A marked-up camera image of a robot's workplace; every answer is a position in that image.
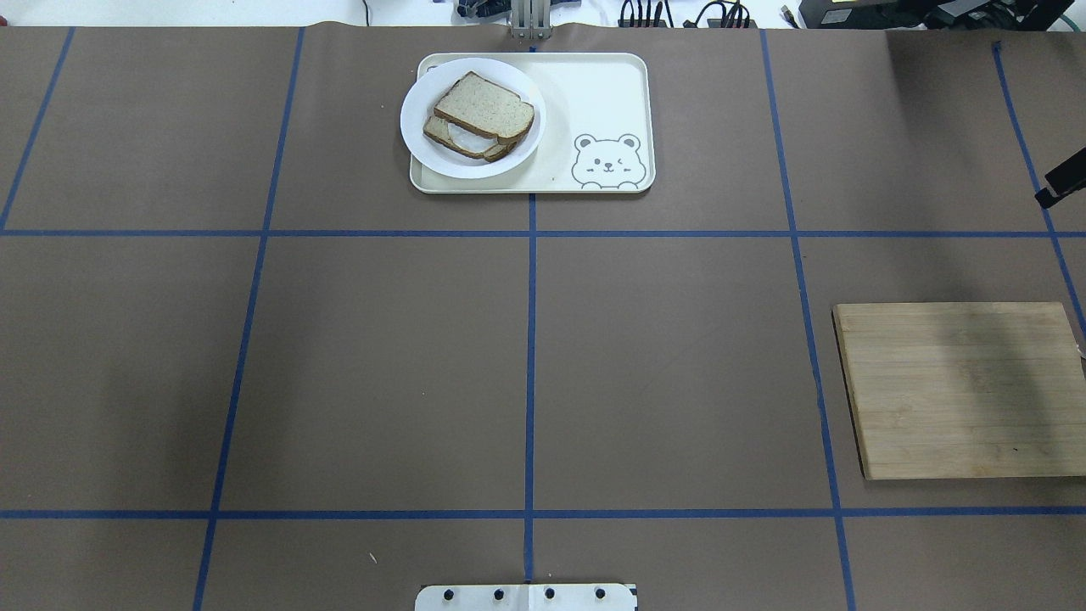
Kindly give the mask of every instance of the bamboo cutting board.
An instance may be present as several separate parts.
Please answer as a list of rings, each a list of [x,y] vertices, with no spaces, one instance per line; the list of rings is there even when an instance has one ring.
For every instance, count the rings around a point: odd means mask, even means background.
[[[1086,475],[1061,303],[843,303],[834,322],[868,480]]]

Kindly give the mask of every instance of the grid line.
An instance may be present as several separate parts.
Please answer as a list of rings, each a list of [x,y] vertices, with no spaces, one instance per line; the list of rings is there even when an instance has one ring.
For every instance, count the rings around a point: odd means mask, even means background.
[[[781,189],[784,194],[784,209],[788,218],[792,242],[792,258],[796,268],[796,284],[799,290],[799,307],[804,316],[804,331],[807,335],[807,356],[810,360],[811,377],[815,379],[815,396],[818,403],[819,427],[822,434],[822,454],[825,458],[825,473],[830,485],[830,500],[833,504],[833,523],[837,534],[837,557],[841,561],[841,576],[845,589],[848,611],[856,611],[856,594],[853,588],[853,569],[848,558],[848,540],[845,536],[845,520],[841,513],[841,495],[837,491],[837,468],[833,460],[833,442],[830,438],[830,419],[825,412],[825,395],[822,392],[822,372],[818,364],[818,346],[815,343],[815,327],[811,323],[810,302],[807,298],[807,278],[804,275],[803,252],[799,250],[799,232],[796,226],[795,208],[792,205],[792,183],[788,180],[788,164],[784,154],[784,137],[781,133],[781,117],[776,106],[776,90],[773,86],[773,66],[769,53],[766,30],[758,30],[761,37],[761,59],[766,68],[766,90],[769,96],[769,114],[773,122],[773,139],[776,144],[776,164],[781,174]]]
[[[1011,119],[1011,128],[1014,129],[1014,138],[1018,139],[1019,149],[1022,151],[1022,161],[1025,162],[1026,171],[1030,173],[1030,183],[1033,192],[1040,190],[1040,181],[1037,180],[1037,171],[1033,165],[1033,156],[1030,154],[1030,147],[1025,143],[1025,136],[1022,133],[1022,126],[1019,124],[1018,112],[1014,111],[1014,100],[1011,98],[1011,89],[1007,84],[1007,73],[1003,71],[1002,41],[997,40],[992,44],[992,60],[996,64],[996,76],[999,77],[999,88],[1003,93],[1003,103],[1007,104],[1007,114]],[[1078,322],[1078,331],[1086,334],[1086,317],[1083,316],[1082,304],[1078,302],[1078,291],[1075,290],[1075,282],[1071,279],[1071,269],[1063,257],[1063,247],[1060,245],[1060,237],[1056,231],[1056,224],[1048,209],[1040,208],[1040,214],[1045,218],[1045,226],[1048,227],[1048,236],[1052,241],[1052,250],[1056,252],[1056,259],[1060,264],[1060,272],[1063,273],[1063,282],[1068,287],[1068,295],[1071,297],[1071,305],[1075,311],[1075,319]]]
[[[11,214],[11,206],[15,203],[15,195],[18,194],[18,184],[23,181],[23,171],[30,161],[30,151],[34,150],[34,142],[38,139],[38,130],[41,129],[41,122],[46,118],[46,110],[53,98],[53,90],[56,89],[56,81],[60,80],[61,69],[64,67],[64,60],[67,59],[68,49],[72,48],[72,39],[75,37],[75,27],[70,27],[64,37],[64,44],[61,46],[61,53],[56,56],[56,65],[53,66],[53,75],[49,78],[49,86],[46,87],[46,94],[41,97],[41,105],[38,106],[38,114],[34,117],[34,125],[30,127],[30,135],[26,138],[26,147],[23,148],[23,156],[18,160],[18,167],[15,168],[15,176],[11,180],[11,188],[8,190],[8,199],[4,200],[3,211],[0,212],[0,229],[8,224],[8,216]]]
[[[532,583],[535,540],[535,193],[528,195],[528,362],[525,398],[525,583]]]
[[[535,231],[476,229],[0,229],[0,237],[110,237],[110,238],[1086,238],[1086,230],[971,231],[971,230],[867,230],[867,229],[538,229]]]
[[[215,488],[212,493],[211,515],[207,519],[207,531],[204,534],[203,553],[200,558],[200,572],[197,576],[195,595],[192,599],[192,611],[203,607],[204,588],[207,585],[207,571],[211,567],[211,552],[215,545],[215,529],[218,523],[219,505],[223,499],[223,484],[226,480],[226,463],[230,456],[230,442],[233,437],[233,423],[238,413],[238,400],[241,396],[241,382],[245,373],[245,357],[249,352],[249,339],[252,335],[253,317],[256,311],[256,297],[261,288],[261,272],[264,268],[264,256],[267,252],[268,229],[272,227],[272,213],[275,209],[275,195],[279,182],[279,168],[282,165],[282,151],[287,145],[287,130],[290,128],[290,111],[294,99],[294,87],[298,84],[298,66],[302,59],[302,43],[305,41],[305,28],[298,28],[298,39],[294,43],[294,61],[290,69],[290,81],[287,85],[287,101],[282,109],[282,123],[279,126],[279,142],[276,145],[275,162],[272,166],[272,179],[268,183],[267,203],[264,207],[264,228],[260,245],[256,249],[256,263],[253,265],[253,280],[249,289],[249,304],[245,309],[245,323],[241,331],[241,343],[238,347],[238,365],[233,373],[233,386],[230,390],[230,406],[226,415],[226,427],[223,431],[223,446],[219,449],[218,468],[215,473]]]
[[[227,421],[224,430],[219,462],[216,470],[215,487],[211,509],[206,511],[184,510],[0,510],[0,520],[193,520],[207,521],[204,549],[201,557],[200,574],[193,600],[193,610],[202,606],[206,585],[207,571],[214,544],[215,527],[218,521],[274,521],[274,520],[312,520],[312,521],[416,521],[416,520],[518,520],[525,525],[525,580],[531,582],[533,573],[533,521],[540,520],[730,520],[730,519],[833,519],[836,527],[838,556],[842,564],[842,575],[845,585],[848,609],[855,611],[856,602],[853,591],[851,570],[845,537],[844,519],[867,518],[907,518],[907,517],[1024,517],[1024,515],[1086,515],[1086,506],[961,506],[961,507],[913,507],[913,508],[843,508],[836,481],[836,469],[830,438],[829,419],[826,416],[821,372],[818,362],[818,352],[811,323],[810,304],[807,296],[807,282],[801,260],[800,238],[1022,238],[1051,240],[1057,259],[1060,264],[1064,281],[1074,305],[1079,329],[1086,333],[1081,304],[1072,281],[1069,267],[1064,259],[1060,239],[1078,239],[1086,237],[1086,231],[1059,231],[1048,211],[1041,211],[1047,230],[1045,231],[969,231],[969,230],[801,230],[797,227],[788,180],[783,136],[781,130],[776,97],[772,78],[771,59],[766,33],[760,31],[763,68],[767,80],[770,114],[774,130],[778,152],[780,179],[783,189],[788,229],[749,229],[749,230],[539,230],[536,226],[536,196],[529,194],[529,229],[525,230],[411,230],[411,229],[272,229],[276,189],[279,179],[283,149],[288,132],[291,105],[296,85],[305,28],[299,28],[295,42],[294,59],[280,126],[273,174],[268,187],[263,227],[260,229],[7,229],[4,228],[13,202],[18,191],[20,181],[31,154],[34,142],[43,120],[47,107],[61,74],[62,66],[71,47],[76,28],[68,28],[64,44],[53,69],[50,84],[43,96],[41,105],[31,128],[26,147],[23,151],[18,168],[9,190],[2,213],[0,213],[0,237],[260,237],[250,298],[247,308],[245,322],[239,346],[238,362],[235,372],[233,386]],[[997,42],[993,47],[993,58],[1002,89],[1005,102],[1011,125],[1018,138],[1023,160],[1030,174],[1034,190],[1039,190],[1039,183],[1028,152],[1024,136],[1018,122],[1010,89],[1000,56],[1001,48]],[[525,508],[523,510],[390,510],[390,511],[291,511],[291,510],[222,510],[220,501],[229,446],[232,437],[233,422],[238,409],[241,381],[243,377],[248,344],[251,335],[260,287],[261,272],[267,242],[270,238],[290,237],[422,237],[422,238],[527,238],[529,240],[528,270],[528,348],[526,375],[526,447],[525,447]],[[823,453],[826,462],[826,476],[831,492],[830,508],[765,508],[765,509],[640,509],[640,510],[536,510],[534,508],[534,366],[535,366],[535,305],[536,305],[536,246],[539,238],[787,238],[792,244],[796,269],[797,289],[804,316],[811,374],[815,379],[818,409],[820,416]]]
[[[219,510],[218,521],[427,521],[427,520],[766,520],[816,518],[933,518],[964,515],[1086,515],[1086,506],[947,506],[746,509],[433,509],[433,510]],[[211,511],[0,510],[0,520],[192,520]]]

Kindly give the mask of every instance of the white bread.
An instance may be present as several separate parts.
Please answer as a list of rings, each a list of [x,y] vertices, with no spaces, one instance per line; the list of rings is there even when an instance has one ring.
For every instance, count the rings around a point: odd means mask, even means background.
[[[473,72],[438,100],[433,114],[503,144],[519,141],[535,120],[535,109],[520,96]]]
[[[459,147],[454,140],[452,133],[449,130],[449,122],[444,118],[430,116],[426,119],[426,125],[422,127],[422,132],[427,135],[431,140],[438,142],[439,144],[456,151],[464,156],[469,156],[471,158],[483,158],[490,163],[493,163],[503,156],[509,154],[509,151],[517,145],[517,142],[510,142],[508,144],[503,144],[501,142],[494,142],[490,148],[483,151],[471,151]]]

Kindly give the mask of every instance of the bear face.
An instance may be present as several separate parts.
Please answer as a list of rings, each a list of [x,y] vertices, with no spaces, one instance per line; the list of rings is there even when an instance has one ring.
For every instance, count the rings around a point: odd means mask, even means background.
[[[624,133],[617,140],[597,140],[591,133],[582,133],[573,139],[573,145],[577,147],[573,179],[582,189],[636,187],[645,179],[647,170],[637,154],[641,140],[636,136]]]

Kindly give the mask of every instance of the white tray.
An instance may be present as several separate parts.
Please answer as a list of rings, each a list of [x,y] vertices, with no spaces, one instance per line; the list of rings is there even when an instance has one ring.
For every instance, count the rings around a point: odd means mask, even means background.
[[[460,58],[498,60],[531,77],[546,101],[546,131],[532,156],[490,178],[443,176],[413,155],[411,181],[418,190],[641,192],[656,179],[648,68],[641,58],[630,53],[435,53],[418,64],[416,74],[421,77],[435,65]],[[611,171],[605,171],[607,163]]]

